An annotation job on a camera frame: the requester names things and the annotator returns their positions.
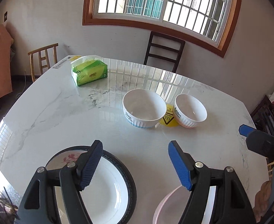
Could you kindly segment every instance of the green tissue package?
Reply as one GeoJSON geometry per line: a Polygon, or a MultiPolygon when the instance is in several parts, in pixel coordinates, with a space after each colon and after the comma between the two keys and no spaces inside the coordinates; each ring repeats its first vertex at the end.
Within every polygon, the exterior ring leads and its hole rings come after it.
{"type": "Polygon", "coordinates": [[[87,55],[71,62],[72,77],[77,86],[107,77],[107,65],[97,55],[87,55]]]}

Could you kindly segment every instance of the black plate rim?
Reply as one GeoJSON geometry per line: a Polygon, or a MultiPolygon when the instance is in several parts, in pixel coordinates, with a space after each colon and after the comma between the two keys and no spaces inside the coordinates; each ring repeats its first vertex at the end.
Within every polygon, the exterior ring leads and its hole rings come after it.
{"type": "MultiPolygon", "coordinates": [[[[73,147],[68,147],[66,149],[63,149],[60,152],[56,153],[52,158],[50,158],[50,160],[47,162],[45,167],[47,167],[48,163],[53,158],[55,158],[56,156],[58,156],[59,154],[61,154],[63,152],[72,151],[72,150],[88,151],[89,148],[90,148],[90,146],[73,146],[73,147]]],[[[111,162],[117,168],[117,170],[120,172],[120,174],[122,175],[122,177],[126,183],[126,186],[128,189],[128,205],[127,205],[125,214],[123,215],[123,217],[117,224],[127,224],[133,215],[133,212],[136,207],[136,202],[137,202],[137,191],[136,191],[135,182],[133,180],[133,177],[132,177],[130,171],[121,162],[121,160],[119,160],[116,156],[114,156],[113,154],[111,154],[110,152],[107,152],[105,150],[103,150],[102,156],[105,159],[107,159],[109,162],[111,162]]]]}

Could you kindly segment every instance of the floor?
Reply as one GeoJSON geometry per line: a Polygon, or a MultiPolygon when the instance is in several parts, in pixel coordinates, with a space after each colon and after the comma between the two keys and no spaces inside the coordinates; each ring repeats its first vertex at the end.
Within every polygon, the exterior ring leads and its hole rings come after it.
{"type": "Polygon", "coordinates": [[[26,83],[20,79],[12,80],[13,91],[0,98],[0,122],[17,101],[18,94],[28,89],[31,84],[31,80],[27,80],[26,83]]]}

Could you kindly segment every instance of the plate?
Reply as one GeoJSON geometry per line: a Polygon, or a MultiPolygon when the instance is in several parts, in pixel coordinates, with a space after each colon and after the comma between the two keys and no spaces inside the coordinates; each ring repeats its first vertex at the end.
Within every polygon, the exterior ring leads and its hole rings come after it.
{"type": "MultiPolygon", "coordinates": [[[[62,150],[50,159],[46,169],[62,168],[88,149],[88,146],[77,146],[62,150]]],[[[90,185],[80,194],[94,224],[127,223],[136,205],[133,177],[120,160],[106,151],[103,151],[90,185]]],[[[55,187],[55,195],[61,223],[69,224],[60,187],[55,187]]]]}
{"type": "MultiPolygon", "coordinates": [[[[211,186],[201,224],[210,223],[215,193],[216,187],[211,186]]],[[[191,192],[181,185],[166,195],[154,213],[152,224],[177,224],[185,210],[190,194],[191,192]]]]}

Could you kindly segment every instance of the sticker on table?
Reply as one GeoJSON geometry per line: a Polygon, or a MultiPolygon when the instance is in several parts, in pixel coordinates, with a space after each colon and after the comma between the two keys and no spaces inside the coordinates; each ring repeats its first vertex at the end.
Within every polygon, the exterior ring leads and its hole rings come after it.
{"type": "Polygon", "coordinates": [[[59,69],[62,66],[62,64],[64,64],[66,61],[67,61],[67,59],[59,62],[58,64],[55,64],[52,68],[59,69]]]}
{"type": "Polygon", "coordinates": [[[81,55],[76,55],[76,56],[73,56],[70,61],[74,61],[74,60],[77,60],[78,58],[82,57],[81,55]]]}
{"type": "Polygon", "coordinates": [[[160,120],[160,123],[165,126],[175,127],[178,126],[178,122],[175,120],[172,112],[173,105],[167,104],[167,111],[163,118],[160,120]]]}

